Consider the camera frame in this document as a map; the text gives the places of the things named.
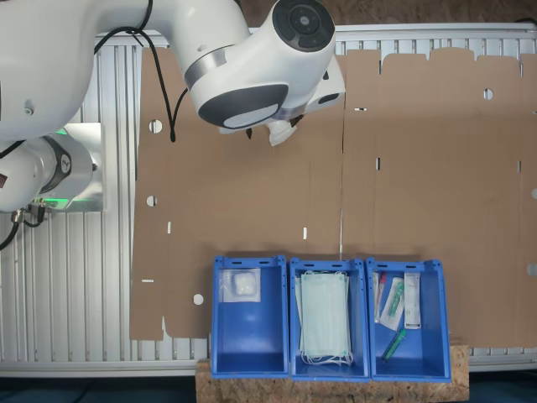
green syringe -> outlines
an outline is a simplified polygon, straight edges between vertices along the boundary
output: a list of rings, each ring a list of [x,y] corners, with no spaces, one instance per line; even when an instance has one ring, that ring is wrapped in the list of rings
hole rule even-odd
[[[397,333],[395,339],[389,344],[386,352],[384,353],[383,360],[385,362],[388,362],[388,360],[392,358],[392,355],[394,355],[395,350],[397,350],[397,347],[399,347],[405,336],[406,329],[401,329],[401,331]]]
[[[395,315],[395,312],[397,312],[397,308],[399,307],[399,303],[401,302],[401,296],[404,293],[404,282],[401,281],[399,284],[397,284],[397,289],[395,291],[394,298],[392,299],[392,305],[389,307],[388,316],[392,317]]]

floor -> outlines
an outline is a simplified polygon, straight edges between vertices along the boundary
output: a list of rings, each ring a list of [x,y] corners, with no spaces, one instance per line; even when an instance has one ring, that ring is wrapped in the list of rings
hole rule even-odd
[[[196,402],[190,378],[0,379],[5,403]],[[470,402],[537,402],[537,371],[470,374]]]
[[[267,18],[274,0],[241,0],[248,26]],[[512,23],[537,18],[535,0],[325,0],[337,25],[397,23]]]

flat cardboard box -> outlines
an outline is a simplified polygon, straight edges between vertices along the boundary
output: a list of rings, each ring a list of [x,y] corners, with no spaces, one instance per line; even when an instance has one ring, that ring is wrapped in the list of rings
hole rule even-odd
[[[158,52],[173,109],[185,85]],[[442,260],[450,329],[472,347],[537,345],[537,58],[524,77],[470,50],[380,58],[340,59],[346,101],[272,148],[264,128],[219,134],[188,96],[172,144],[144,52],[132,339],[162,340],[163,318],[171,337],[206,338],[218,254],[334,259],[341,242],[346,258]]]
[[[158,52],[173,108],[185,84],[171,50]],[[172,144],[148,51],[142,72],[131,338],[162,340],[163,317],[171,337],[207,338],[215,256],[339,258],[344,101],[306,117],[273,148],[265,127],[251,140],[245,132],[220,134],[187,96]],[[161,133],[149,131],[153,119]],[[149,196],[156,206],[148,206]]]
[[[389,55],[379,75],[380,59],[347,60],[343,253],[440,259],[451,332],[537,345],[537,58],[524,77],[514,58],[457,48]]]

black cable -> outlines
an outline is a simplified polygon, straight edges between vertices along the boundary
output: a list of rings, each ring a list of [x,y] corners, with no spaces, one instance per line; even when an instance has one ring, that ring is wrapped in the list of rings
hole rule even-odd
[[[104,38],[102,38],[101,41],[96,45],[96,47],[94,49],[94,55],[101,49],[101,47],[112,36],[114,36],[115,34],[118,34],[120,32],[127,32],[127,31],[131,31],[131,30],[133,30],[137,34],[142,35],[143,38],[148,41],[149,48],[151,48],[151,52],[153,53],[154,63],[156,65],[156,67],[157,67],[157,74],[159,75],[160,88],[162,89],[162,95],[164,97],[164,103],[166,104],[166,112],[168,113],[168,121],[169,121],[169,125],[170,125],[169,138],[170,138],[171,142],[174,143],[175,142],[175,125],[174,125],[174,121],[173,121],[172,115],[171,115],[171,107],[169,106],[169,98],[168,98],[168,94],[166,92],[166,86],[164,84],[164,78],[162,76],[162,71],[160,69],[159,56],[157,55],[157,50],[154,47],[153,41],[148,37],[148,35],[145,32],[138,31],[137,28],[133,28],[133,27],[120,27],[120,28],[113,29]]]
[[[145,24],[147,23],[147,21],[149,21],[149,16],[151,14],[152,9],[153,9],[153,0],[149,0],[148,12],[146,12],[146,16],[142,22],[141,28],[143,28]],[[169,105],[168,93],[166,92],[166,85],[164,84],[164,77],[162,75],[162,70],[160,69],[159,56],[157,55],[157,50],[154,46],[153,41],[148,37],[148,35],[142,30],[140,30],[140,28],[120,27],[120,28],[113,29],[99,41],[99,43],[96,45],[95,49],[93,50],[93,54],[96,55],[97,52],[102,48],[102,46],[112,36],[114,36],[115,34],[119,34],[120,32],[133,32],[135,34],[142,35],[143,38],[147,40],[149,43],[149,48],[151,48],[151,52],[153,53],[154,63],[155,63],[155,66],[157,67],[157,74],[159,75],[159,83],[160,83],[160,88],[162,90],[162,95],[164,97],[164,103],[166,104],[166,112],[168,114],[168,121],[169,121],[169,139],[171,140],[172,143],[174,143],[175,142],[175,119],[172,117],[172,114],[171,114],[171,106]]]
[[[26,227],[30,227],[30,228],[37,228],[41,224],[42,224],[41,222],[37,222],[35,224],[32,224],[30,221],[24,220],[24,225],[26,225]]]
[[[179,101],[177,101],[177,105],[175,105],[174,121],[173,121],[174,126],[175,126],[175,121],[177,120],[177,112],[179,111],[179,107],[181,106],[181,102],[183,101],[183,98],[185,97],[187,92],[188,92],[188,88],[185,88],[185,90],[183,91],[183,93],[179,97]]]
[[[92,380],[89,384],[87,384],[86,388],[82,391],[80,396],[78,396],[76,399],[73,400],[73,403],[80,403],[84,397],[86,397],[87,392],[90,391],[90,389],[96,384],[98,379]]]
[[[31,223],[30,221],[28,220],[24,220],[24,224],[27,226],[27,227],[30,227],[30,228],[37,228],[39,225],[41,225],[44,221],[44,213],[45,213],[45,208],[44,208],[44,204],[40,204],[38,207],[37,207],[37,218],[35,220],[35,223]]]
[[[0,153],[0,160],[2,158],[4,158],[4,157],[7,157],[8,155],[10,155],[14,150],[16,150],[19,147],[19,145],[21,145],[25,141],[26,140],[16,141],[15,143],[13,143],[9,147],[7,147],[2,153]]]
[[[537,25],[537,20],[535,18],[521,18],[517,19],[515,23],[532,23],[533,25]]]
[[[140,46],[142,46],[143,48],[145,47],[145,46],[143,46],[143,43],[140,42],[140,39],[138,39],[138,36],[133,35],[133,38],[134,38],[134,40],[136,40],[140,44]]]
[[[148,21],[149,21],[149,18],[151,17],[152,12],[153,12],[153,0],[149,0],[148,8],[145,11],[145,16],[143,17],[143,21],[138,27],[139,31],[143,31],[145,29],[145,26],[148,24]],[[135,32],[131,31],[131,32],[127,32],[127,34],[131,34],[134,40],[136,40],[140,44],[140,46],[143,47],[142,42],[140,42],[140,39],[138,39]]]
[[[0,250],[4,250],[13,241],[13,239],[15,238],[15,235],[17,235],[19,225],[20,224],[18,222],[13,223],[13,227],[11,228],[11,233],[9,233],[5,241],[0,243]]]

hole in cardboard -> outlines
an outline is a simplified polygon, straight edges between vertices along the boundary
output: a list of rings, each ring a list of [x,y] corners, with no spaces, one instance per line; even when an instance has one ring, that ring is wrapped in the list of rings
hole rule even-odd
[[[155,196],[148,197],[148,206],[155,207],[157,205],[157,198]]]
[[[483,91],[483,97],[486,100],[490,101],[494,97],[494,91],[491,90],[490,88],[485,88],[485,91]]]
[[[160,122],[158,119],[154,119],[151,122],[149,122],[149,131],[151,133],[162,132],[162,122]]]
[[[528,275],[537,275],[537,263],[528,264]]]
[[[194,301],[194,305],[201,305],[203,303],[203,295],[196,294],[192,300]]]

